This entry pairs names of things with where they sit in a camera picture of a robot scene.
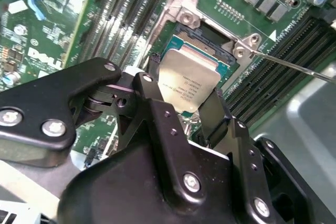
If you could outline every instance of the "mounting hole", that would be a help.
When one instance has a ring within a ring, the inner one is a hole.
[[[299,0],[294,0],[292,3],[291,3],[292,7],[298,7],[300,5],[300,1]]]
[[[125,107],[126,103],[127,103],[127,100],[124,98],[117,99],[117,106],[120,108]]]
[[[252,168],[253,170],[258,170],[258,167],[257,167],[255,164],[251,164],[251,168]]]
[[[252,36],[252,38],[251,38],[251,43],[252,44],[257,43],[258,41],[259,41],[259,37],[258,36]]]
[[[173,136],[176,136],[177,135],[177,130],[176,129],[171,129],[170,134],[172,134]]]

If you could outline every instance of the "gray metal panel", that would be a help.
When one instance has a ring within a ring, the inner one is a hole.
[[[336,76],[336,62],[323,72]],[[336,86],[314,79],[252,137],[274,141],[336,216]]]

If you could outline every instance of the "silver screw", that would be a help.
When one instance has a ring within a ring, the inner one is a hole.
[[[186,173],[183,176],[183,182],[184,182],[185,187],[192,193],[198,192],[201,188],[201,185],[198,179],[190,173]]]
[[[143,75],[143,78],[146,80],[146,81],[149,81],[149,82],[151,82],[151,81],[153,81],[152,80],[152,78],[150,77],[150,76],[147,76],[147,75]]]
[[[264,216],[264,217],[269,217],[269,209],[266,205],[266,203],[259,198],[254,199],[254,205],[256,206],[258,212]]]
[[[267,144],[268,147],[270,147],[272,149],[274,148],[274,145],[270,141],[266,141],[266,144]]]
[[[237,121],[238,125],[242,128],[246,128],[246,126],[241,122],[241,121]]]
[[[15,110],[1,110],[0,111],[0,125],[1,126],[14,126],[22,121],[22,115]]]
[[[64,122],[50,119],[42,125],[42,131],[47,136],[62,136],[66,131],[66,127]]]
[[[114,65],[112,65],[112,64],[106,64],[106,65],[104,65],[104,67],[107,69],[107,70],[110,70],[110,71],[115,71],[115,67],[114,67]]]

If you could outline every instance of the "motherboard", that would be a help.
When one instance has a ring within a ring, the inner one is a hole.
[[[187,137],[214,88],[255,129],[311,77],[247,47],[320,71],[336,58],[336,0],[0,0],[0,91],[102,57],[127,71],[160,62],[158,83]],[[116,118],[81,126],[74,150],[117,149]]]

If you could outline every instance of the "bolt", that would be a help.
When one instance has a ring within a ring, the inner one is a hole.
[[[266,144],[267,144],[268,147],[270,147],[272,149],[274,148],[274,145],[270,141],[266,141]]]
[[[183,182],[184,182],[185,187],[192,193],[198,192],[201,188],[201,185],[198,179],[190,173],[186,173],[183,176]]]
[[[1,126],[14,126],[22,121],[22,115],[15,110],[1,110],[0,111],[0,125]]]
[[[242,127],[242,128],[246,128],[245,125],[244,125],[241,121],[238,121],[237,123],[238,123],[238,125],[239,125],[240,127]]]
[[[244,53],[245,53],[245,48],[244,47],[237,47],[235,49],[235,52],[234,54],[238,57],[238,58],[241,58],[244,56]]]
[[[110,70],[110,71],[115,71],[115,67],[114,65],[112,64],[105,64],[104,67],[107,69],[107,70]]]
[[[269,209],[266,205],[266,203],[259,198],[254,199],[254,205],[256,206],[258,212],[264,216],[264,217],[269,217]]]
[[[143,75],[143,78],[144,78],[146,81],[149,81],[149,82],[153,81],[153,79],[152,79],[150,76],[146,75],[146,74]]]
[[[42,125],[42,131],[47,136],[62,136],[66,131],[66,127],[62,121],[51,119]]]

